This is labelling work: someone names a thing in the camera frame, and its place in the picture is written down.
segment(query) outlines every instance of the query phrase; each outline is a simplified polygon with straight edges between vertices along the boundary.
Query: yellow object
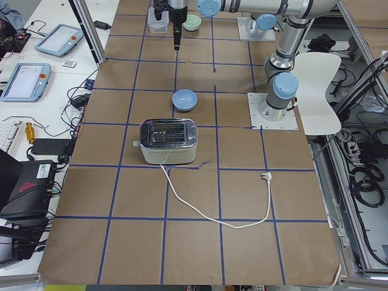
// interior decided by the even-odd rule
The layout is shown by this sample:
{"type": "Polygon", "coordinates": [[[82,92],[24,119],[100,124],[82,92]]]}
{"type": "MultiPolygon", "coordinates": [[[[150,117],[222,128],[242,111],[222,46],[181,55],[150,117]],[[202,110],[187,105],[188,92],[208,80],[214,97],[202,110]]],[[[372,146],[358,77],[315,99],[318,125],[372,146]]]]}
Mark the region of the yellow object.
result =
{"type": "Polygon", "coordinates": [[[86,285],[47,285],[44,291],[85,291],[86,285]]]}
{"type": "Polygon", "coordinates": [[[27,126],[25,127],[25,134],[27,135],[27,140],[30,144],[35,142],[35,131],[32,127],[32,123],[27,122],[27,126]]]}

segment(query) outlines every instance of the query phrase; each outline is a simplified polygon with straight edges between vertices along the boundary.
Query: tablet device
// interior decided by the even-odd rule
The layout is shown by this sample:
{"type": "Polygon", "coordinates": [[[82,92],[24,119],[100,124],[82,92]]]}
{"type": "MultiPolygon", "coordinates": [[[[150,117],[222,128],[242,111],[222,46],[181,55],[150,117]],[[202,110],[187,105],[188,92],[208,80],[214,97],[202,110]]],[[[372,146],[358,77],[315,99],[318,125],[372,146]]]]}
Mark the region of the tablet device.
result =
{"type": "Polygon", "coordinates": [[[0,100],[5,102],[37,101],[43,94],[50,74],[50,64],[17,64],[0,100]]]}
{"type": "Polygon", "coordinates": [[[84,36],[82,30],[65,24],[58,24],[35,49],[49,55],[62,57],[66,55],[84,36]]]}

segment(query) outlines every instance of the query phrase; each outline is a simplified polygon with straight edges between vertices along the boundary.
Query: keyboard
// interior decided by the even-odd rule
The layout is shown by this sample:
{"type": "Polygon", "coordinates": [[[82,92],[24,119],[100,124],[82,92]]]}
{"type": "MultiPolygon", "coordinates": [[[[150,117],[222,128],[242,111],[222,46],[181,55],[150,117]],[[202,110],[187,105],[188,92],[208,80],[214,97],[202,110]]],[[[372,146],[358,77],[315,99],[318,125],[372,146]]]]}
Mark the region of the keyboard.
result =
{"type": "Polygon", "coordinates": [[[25,132],[25,122],[20,120],[0,121],[0,149],[12,154],[15,145],[25,132]]]}

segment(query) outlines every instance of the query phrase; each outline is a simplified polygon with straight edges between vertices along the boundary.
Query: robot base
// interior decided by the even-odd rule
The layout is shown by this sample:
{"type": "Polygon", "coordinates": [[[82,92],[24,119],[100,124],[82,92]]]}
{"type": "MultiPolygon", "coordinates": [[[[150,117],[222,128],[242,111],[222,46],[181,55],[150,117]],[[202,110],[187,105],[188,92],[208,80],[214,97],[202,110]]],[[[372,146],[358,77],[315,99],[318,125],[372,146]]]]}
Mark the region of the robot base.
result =
{"type": "Polygon", "coordinates": [[[259,105],[266,102],[266,93],[248,93],[250,123],[252,127],[274,130],[298,130],[294,111],[287,111],[282,120],[269,121],[259,113],[259,105]]]}
{"type": "Polygon", "coordinates": [[[251,35],[247,31],[247,23],[249,22],[248,17],[237,17],[238,24],[238,33],[240,35],[240,41],[266,41],[266,42],[275,42],[275,33],[273,30],[267,30],[266,32],[261,32],[256,35],[251,35]]]}

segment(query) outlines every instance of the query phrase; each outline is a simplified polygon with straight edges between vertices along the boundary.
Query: bowl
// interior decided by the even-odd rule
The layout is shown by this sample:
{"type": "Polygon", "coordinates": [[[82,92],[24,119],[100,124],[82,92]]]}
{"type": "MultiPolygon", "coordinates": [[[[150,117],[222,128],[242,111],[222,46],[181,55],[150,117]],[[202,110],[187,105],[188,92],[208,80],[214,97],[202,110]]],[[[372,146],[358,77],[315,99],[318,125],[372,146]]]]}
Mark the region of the bowl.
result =
{"type": "Polygon", "coordinates": [[[186,22],[183,23],[183,27],[190,32],[194,32],[195,30],[199,29],[201,22],[202,19],[199,16],[189,14],[187,15],[186,22]]]}
{"type": "Polygon", "coordinates": [[[176,91],[172,96],[172,104],[175,108],[187,112],[194,108],[197,101],[195,93],[191,90],[183,89],[176,91]]]}

